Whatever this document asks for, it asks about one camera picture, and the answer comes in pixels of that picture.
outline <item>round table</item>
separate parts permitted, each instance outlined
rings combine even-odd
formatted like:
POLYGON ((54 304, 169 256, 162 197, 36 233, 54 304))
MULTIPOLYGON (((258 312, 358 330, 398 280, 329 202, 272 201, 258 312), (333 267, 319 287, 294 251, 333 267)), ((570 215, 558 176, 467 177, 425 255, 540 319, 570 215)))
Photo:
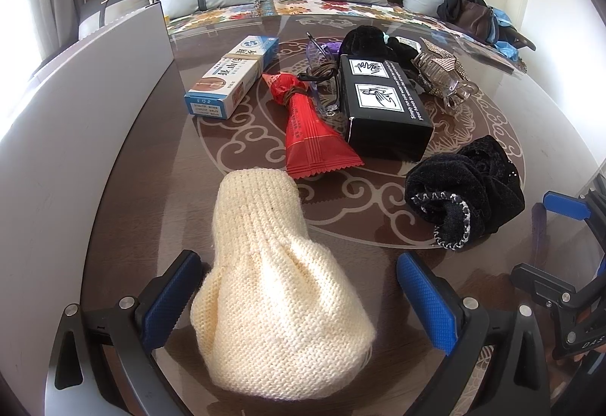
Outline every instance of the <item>round table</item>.
MULTIPOLYGON (((434 98, 422 96, 434 122, 425 157, 456 151, 491 134, 517 166, 525 211, 496 234, 452 252, 436 247, 432 227, 404 203, 405 175, 413 163, 365 159, 361 168, 299 180, 311 238, 330 248, 376 326, 372 359, 349 387, 326 399, 287 403, 241 396, 212 384, 184 315, 166 347, 156 351, 156 359, 195 415, 404 414, 443 358, 432 348, 396 282, 395 263, 405 249, 417 249, 461 297, 472 296, 485 307, 506 310, 528 301, 508 280, 520 262, 577 288, 587 284, 598 267, 601 250, 582 221, 550 215, 547 246, 533 248, 533 205, 548 190, 583 192, 598 164, 574 127, 528 75, 480 61, 466 53, 465 42, 427 25, 354 16, 265 17, 172 37, 175 62, 132 126, 99 205, 84 271, 84 309, 107 307, 124 295, 138 294, 181 249, 192 249, 212 264, 211 219, 223 176, 240 168, 285 166, 287 110, 272 100, 263 81, 250 89, 227 121, 188 115, 184 89, 247 35, 280 38, 278 58, 268 72, 299 72, 305 67, 305 32, 319 40, 340 40, 363 24, 390 36, 419 42, 425 38, 459 57, 481 92, 456 118, 445 115, 434 98)), ((531 306, 544 344, 552 346, 553 327, 546 312, 531 306)), ((478 360, 480 376, 455 414, 463 414, 471 403, 489 358, 487 350, 478 360)), ((568 380, 570 364, 550 364, 553 390, 568 380)), ((137 414, 132 398, 125 397, 137 414)))

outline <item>cream knitted hat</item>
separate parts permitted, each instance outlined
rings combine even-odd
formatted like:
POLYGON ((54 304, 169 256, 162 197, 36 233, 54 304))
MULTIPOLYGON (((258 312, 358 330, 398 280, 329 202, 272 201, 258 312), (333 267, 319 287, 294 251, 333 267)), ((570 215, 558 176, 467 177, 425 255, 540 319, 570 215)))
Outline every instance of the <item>cream knitted hat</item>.
POLYGON ((349 384, 375 330, 330 251, 309 239, 293 179, 269 169, 228 174, 213 238, 213 269, 191 320, 214 384, 286 400, 349 384))

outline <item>white panel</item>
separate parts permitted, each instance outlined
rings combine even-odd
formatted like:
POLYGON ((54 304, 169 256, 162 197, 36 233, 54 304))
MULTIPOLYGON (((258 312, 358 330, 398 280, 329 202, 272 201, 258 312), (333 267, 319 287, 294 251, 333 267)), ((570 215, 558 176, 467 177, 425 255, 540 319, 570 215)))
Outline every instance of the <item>white panel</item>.
POLYGON ((63 308, 80 302, 108 175, 173 60, 159 5, 114 23, 45 73, 0 140, 0 371, 41 416, 63 308))

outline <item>metal screw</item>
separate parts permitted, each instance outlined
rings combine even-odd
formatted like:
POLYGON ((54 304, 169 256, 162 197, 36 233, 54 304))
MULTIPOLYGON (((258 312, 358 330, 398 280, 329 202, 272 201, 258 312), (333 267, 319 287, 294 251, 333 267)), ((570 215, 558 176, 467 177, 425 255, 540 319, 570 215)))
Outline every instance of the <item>metal screw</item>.
POLYGON ((66 315, 67 316, 72 316, 76 312, 78 312, 78 305, 76 305, 75 303, 72 303, 71 305, 68 305, 66 307, 66 315))
POLYGON ((520 313, 523 316, 530 316, 530 315, 532 315, 532 310, 530 309, 530 307, 528 305, 520 305, 519 310, 520 310, 520 313))
POLYGON ((478 300, 472 297, 463 298, 463 306, 468 308, 469 310, 475 310, 478 308, 479 303, 478 300))
POLYGON ((122 300, 120 300, 118 304, 121 309, 126 310, 127 308, 131 308, 134 305, 134 298, 124 297, 122 300))

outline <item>red candy wrapper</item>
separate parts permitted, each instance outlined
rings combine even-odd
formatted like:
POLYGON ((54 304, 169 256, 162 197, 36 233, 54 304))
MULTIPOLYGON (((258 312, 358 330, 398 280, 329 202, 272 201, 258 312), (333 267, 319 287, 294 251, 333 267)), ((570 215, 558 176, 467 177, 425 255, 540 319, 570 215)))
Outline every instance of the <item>red candy wrapper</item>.
POLYGON ((331 172, 364 162, 341 135, 316 113, 307 85, 288 73, 264 74, 273 99, 289 109, 286 126, 286 171, 293 178, 331 172))

